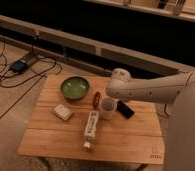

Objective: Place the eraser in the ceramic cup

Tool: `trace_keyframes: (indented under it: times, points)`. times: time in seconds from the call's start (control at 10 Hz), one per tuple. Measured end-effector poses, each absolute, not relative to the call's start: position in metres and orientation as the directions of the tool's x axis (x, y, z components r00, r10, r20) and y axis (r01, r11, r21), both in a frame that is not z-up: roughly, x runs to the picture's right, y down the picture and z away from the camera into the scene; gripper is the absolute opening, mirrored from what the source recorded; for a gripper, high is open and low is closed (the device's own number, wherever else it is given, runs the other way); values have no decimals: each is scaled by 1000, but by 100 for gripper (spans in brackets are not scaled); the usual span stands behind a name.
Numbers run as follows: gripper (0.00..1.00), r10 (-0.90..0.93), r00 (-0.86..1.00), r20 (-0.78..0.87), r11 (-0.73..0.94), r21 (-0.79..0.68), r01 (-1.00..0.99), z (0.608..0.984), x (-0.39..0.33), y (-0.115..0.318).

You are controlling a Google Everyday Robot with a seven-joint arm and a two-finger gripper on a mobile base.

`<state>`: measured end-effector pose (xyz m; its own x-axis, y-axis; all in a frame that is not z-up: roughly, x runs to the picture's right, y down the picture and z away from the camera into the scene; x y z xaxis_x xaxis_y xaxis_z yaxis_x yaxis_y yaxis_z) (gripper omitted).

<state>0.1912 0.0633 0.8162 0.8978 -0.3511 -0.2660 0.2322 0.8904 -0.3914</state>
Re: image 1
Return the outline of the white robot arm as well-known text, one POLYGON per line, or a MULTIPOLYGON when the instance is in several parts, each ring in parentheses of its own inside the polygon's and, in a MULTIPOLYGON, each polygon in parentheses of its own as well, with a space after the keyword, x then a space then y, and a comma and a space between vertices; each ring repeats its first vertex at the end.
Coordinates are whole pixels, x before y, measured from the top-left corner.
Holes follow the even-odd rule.
POLYGON ((195 72, 135 80, 127 70, 116 68, 106 94, 120 100, 171 104, 163 171, 195 171, 195 72))

